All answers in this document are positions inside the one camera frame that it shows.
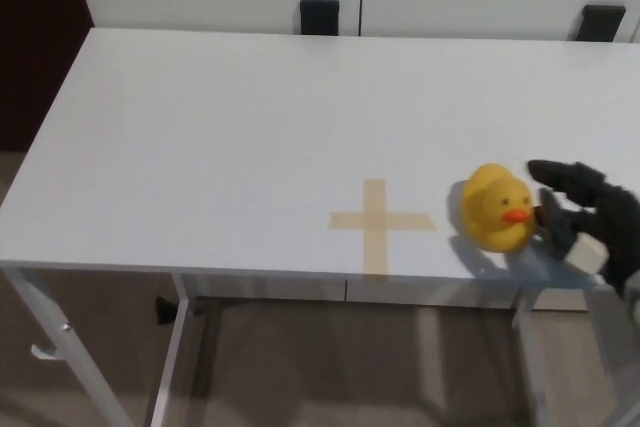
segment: floor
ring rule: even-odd
[[[0,153],[0,200],[22,156]],[[54,295],[136,425],[145,425],[171,326],[153,300],[165,275],[47,273]],[[0,425],[104,421],[0,276]],[[529,425],[508,312],[247,302],[222,317],[210,395],[188,427]],[[584,313],[535,314],[556,425],[590,427],[613,407]]]

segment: tape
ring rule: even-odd
[[[434,231],[436,225],[427,213],[387,212],[387,183],[384,179],[364,181],[362,212],[332,212],[330,229],[362,230],[366,275],[388,276],[390,230]]]

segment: orange beak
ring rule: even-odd
[[[517,224],[518,222],[525,222],[529,220],[531,214],[523,209],[511,209],[509,212],[502,216],[502,220]]]

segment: white table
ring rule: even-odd
[[[375,272],[389,282],[514,285],[544,425],[528,312],[542,288],[598,281],[534,249],[483,257],[458,235],[451,194],[489,161],[525,178],[530,158],[581,160],[640,191],[639,69],[634,45],[94,29],[0,210],[0,266],[118,427],[131,422],[34,269],[174,274],[158,426],[196,275],[348,282],[386,250]],[[427,213],[436,230],[371,242],[329,228],[374,184],[386,193],[373,204]]]

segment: rubber duck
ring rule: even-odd
[[[515,252],[535,231],[531,191],[499,164],[478,168],[464,185],[462,220],[484,250]]]

